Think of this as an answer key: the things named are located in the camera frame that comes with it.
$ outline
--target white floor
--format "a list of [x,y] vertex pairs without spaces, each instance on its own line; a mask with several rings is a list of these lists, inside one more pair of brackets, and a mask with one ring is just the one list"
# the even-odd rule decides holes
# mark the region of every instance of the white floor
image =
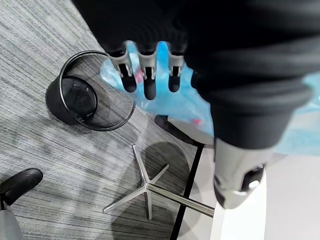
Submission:
[[[190,198],[215,207],[214,150],[204,148],[195,174]],[[190,208],[185,210],[178,240],[209,240],[213,219]]]

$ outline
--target gray carpet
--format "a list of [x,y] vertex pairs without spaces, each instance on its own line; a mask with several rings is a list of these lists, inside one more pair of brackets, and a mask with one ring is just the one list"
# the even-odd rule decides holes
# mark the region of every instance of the gray carpet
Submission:
[[0,1],[0,180],[30,167],[44,173],[12,205],[26,240],[168,239],[176,203],[153,194],[151,221],[143,195],[109,214],[101,210],[140,182],[132,144],[151,177],[170,164],[158,184],[176,193],[196,147],[139,109],[112,132],[65,125],[48,113],[48,85],[70,56],[90,49],[101,50],[70,1]]

